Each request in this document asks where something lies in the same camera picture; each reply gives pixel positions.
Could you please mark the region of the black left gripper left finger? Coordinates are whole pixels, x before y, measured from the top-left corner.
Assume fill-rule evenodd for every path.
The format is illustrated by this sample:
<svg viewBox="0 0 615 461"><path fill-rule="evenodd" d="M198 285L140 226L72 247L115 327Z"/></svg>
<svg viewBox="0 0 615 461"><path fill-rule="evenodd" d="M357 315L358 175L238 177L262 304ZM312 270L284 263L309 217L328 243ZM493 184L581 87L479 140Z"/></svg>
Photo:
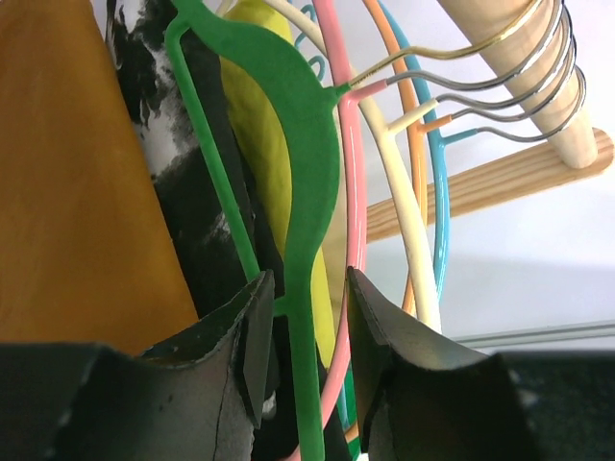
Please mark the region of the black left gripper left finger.
<svg viewBox="0 0 615 461"><path fill-rule="evenodd" d="M5 460L246 460L269 363L263 272L191 327L131 357L102 344L1 348Z"/></svg>

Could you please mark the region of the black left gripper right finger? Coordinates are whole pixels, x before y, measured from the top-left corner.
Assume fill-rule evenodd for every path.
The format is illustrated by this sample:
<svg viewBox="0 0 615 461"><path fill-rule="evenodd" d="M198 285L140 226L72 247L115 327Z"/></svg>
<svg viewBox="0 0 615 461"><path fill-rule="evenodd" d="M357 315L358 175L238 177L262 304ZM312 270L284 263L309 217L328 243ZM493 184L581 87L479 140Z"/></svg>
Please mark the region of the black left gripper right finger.
<svg viewBox="0 0 615 461"><path fill-rule="evenodd" d="M460 346L348 269L361 449L371 460L535 460L521 399L497 356Z"/></svg>

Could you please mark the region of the mustard brown trousers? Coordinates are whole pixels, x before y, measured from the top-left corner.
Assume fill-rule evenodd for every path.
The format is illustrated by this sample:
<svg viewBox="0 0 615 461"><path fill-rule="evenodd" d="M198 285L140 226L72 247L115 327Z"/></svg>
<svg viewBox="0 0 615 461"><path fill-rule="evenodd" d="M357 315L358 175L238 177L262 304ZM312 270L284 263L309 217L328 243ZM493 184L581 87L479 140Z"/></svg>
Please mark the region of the mustard brown trousers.
<svg viewBox="0 0 615 461"><path fill-rule="evenodd" d="M136 354L197 319L87 1L1 5L1 338Z"/></svg>

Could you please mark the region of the green velvet hanger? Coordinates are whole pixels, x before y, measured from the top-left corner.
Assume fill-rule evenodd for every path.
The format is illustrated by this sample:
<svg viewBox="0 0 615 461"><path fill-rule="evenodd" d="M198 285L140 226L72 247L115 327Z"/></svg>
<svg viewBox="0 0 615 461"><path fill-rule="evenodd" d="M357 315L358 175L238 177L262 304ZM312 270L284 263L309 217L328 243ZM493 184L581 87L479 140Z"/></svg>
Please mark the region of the green velvet hanger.
<svg viewBox="0 0 615 461"><path fill-rule="evenodd" d="M226 20L200 1L177 1L165 45L194 132L214 148L209 124L180 46L187 31L241 67L261 88L281 123L291 169L291 211L283 268L285 293L275 312L288 322L299 459L322 460L325 444L311 274L335 207L340 154L333 111L348 85L323 87L292 44L260 26Z"/></svg>

